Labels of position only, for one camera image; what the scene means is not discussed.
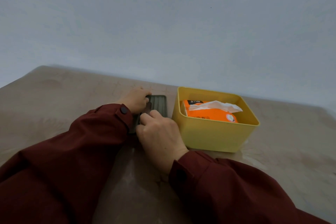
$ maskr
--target dark red jacket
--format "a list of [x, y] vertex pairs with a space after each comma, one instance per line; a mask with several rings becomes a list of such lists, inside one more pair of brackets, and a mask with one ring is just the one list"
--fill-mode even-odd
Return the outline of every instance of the dark red jacket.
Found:
[[[19, 151], [0, 167], [0, 223], [91, 223], [132, 124], [121, 107], [91, 110], [69, 131]], [[262, 171], [200, 151], [175, 161], [169, 182], [195, 223], [327, 223], [296, 209]]]

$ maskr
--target yellow box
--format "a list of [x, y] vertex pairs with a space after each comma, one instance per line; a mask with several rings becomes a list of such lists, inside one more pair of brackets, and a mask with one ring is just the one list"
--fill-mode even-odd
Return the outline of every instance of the yellow box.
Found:
[[[180, 109], [184, 99], [218, 100], [223, 103], [235, 104], [243, 111], [234, 113], [239, 123], [188, 117], [183, 115]], [[237, 152], [250, 133], [260, 124], [240, 96], [188, 87], [177, 89], [172, 119], [178, 124], [182, 139], [187, 147], [225, 152]]]

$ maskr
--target tissue pack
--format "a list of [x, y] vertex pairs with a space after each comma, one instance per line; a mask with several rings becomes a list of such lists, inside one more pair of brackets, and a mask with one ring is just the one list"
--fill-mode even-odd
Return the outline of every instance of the tissue pack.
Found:
[[181, 103], [181, 113], [183, 115], [208, 120], [238, 123], [237, 118], [232, 113], [241, 111], [242, 109], [237, 105], [219, 101], [183, 100]]

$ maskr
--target jacket cuff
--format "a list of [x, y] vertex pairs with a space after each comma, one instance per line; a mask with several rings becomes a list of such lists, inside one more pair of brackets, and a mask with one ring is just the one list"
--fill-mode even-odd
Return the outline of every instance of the jacket cuff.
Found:
[[187, 152], [174, 161], [169, 173], [170, 185], [180, 197], [190, 195], [212, 162], [215, 162], [214, 159], [201, 151]]
[[133, 124], [133, 115], [131, 111], [124, 104], [102, 105], [96, 108], [93, 112], [99, 114], [107, 113], [110, 115], [114, 115], [126, 125], [127, 132], [129, 132]]

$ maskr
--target white wall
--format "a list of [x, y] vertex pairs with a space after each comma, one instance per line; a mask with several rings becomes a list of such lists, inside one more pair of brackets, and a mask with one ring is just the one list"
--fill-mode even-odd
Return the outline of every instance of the white wall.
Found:
[[336, 0], [0, 4], [0, 86], [58, 64], [336, 110]]

